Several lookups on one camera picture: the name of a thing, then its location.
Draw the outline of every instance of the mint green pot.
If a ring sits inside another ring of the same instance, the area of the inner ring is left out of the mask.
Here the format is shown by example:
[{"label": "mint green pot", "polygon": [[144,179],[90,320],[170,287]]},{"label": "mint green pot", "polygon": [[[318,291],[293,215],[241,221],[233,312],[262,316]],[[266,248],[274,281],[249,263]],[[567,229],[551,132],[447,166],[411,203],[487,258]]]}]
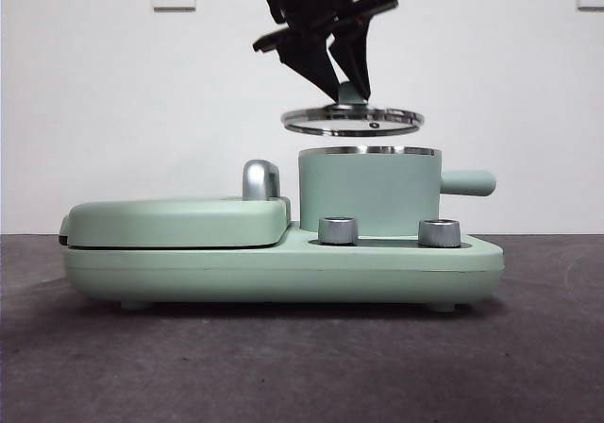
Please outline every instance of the mint green pot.
[{"label": "mint green pot", "polygon": [[417,235],[420,220],[439,218],[441,193],[489,195],[487,171],[442,173],[441,151],[419,147],[328,147],[302,151],[300,226],[322,217],[355,217],[361,236]]}]

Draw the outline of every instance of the pot rim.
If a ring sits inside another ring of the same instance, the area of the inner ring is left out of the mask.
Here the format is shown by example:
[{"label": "pot rim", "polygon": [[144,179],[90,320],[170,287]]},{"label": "pot rim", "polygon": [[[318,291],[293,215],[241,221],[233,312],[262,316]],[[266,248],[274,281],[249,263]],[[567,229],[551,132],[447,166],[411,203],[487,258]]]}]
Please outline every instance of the pot rim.
[{"label": "pot rim", "polygon": [[311,156],[315,154],[410,154],[415,156],[433,156],[441,157],[442,152],[439,149],[429,147],[415,146],[332,146],[317,147],[300,151],[299,157]]}]

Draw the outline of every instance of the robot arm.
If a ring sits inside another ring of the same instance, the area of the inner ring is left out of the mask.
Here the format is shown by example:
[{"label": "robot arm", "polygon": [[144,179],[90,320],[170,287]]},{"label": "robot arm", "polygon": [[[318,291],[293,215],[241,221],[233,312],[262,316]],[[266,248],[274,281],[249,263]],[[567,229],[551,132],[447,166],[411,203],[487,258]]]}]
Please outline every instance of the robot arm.
[{"label": "robot arm", "polygon": [[344,71],[358,94],[371,94],[367,71],[367,32],[374,15],[396,8],[397,0],[266,0],[273,19],[288,27],[262,36],[254,50],[277,50],[281,62],[338,100],[340,82],[327,55]]}]

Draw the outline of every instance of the silver knob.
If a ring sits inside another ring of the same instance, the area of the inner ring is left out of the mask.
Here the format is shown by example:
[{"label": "silver knob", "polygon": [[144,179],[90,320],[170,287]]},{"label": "silver knob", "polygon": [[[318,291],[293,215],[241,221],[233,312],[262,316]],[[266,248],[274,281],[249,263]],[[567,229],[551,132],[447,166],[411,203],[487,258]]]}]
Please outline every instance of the silver knob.
[{"label": "silver knob", "polygon": [[243,168],[243,201],[280,196],[279,169],[269,161],[249,161]]},{"label": "silver knob", "polygon": [[359,241],[357,219],[325,217],[319,219],[319,242],[328,245],[353,245]]},{"label": "silver knob", "polygon": [[461,246],[460,222],[457,220],[423,220],[419,222],[417,243],[436,248]]}]

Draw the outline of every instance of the pot handle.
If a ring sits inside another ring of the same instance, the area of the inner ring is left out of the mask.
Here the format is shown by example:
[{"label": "pot handle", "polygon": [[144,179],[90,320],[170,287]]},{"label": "pot handle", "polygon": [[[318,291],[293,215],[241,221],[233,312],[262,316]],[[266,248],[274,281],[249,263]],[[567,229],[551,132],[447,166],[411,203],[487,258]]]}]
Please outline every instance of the pot handle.
[{"label": "pot handle", "polygon": [[441,174],[441,194],[488,196],[497,180],[486,170],[447,170]]}]

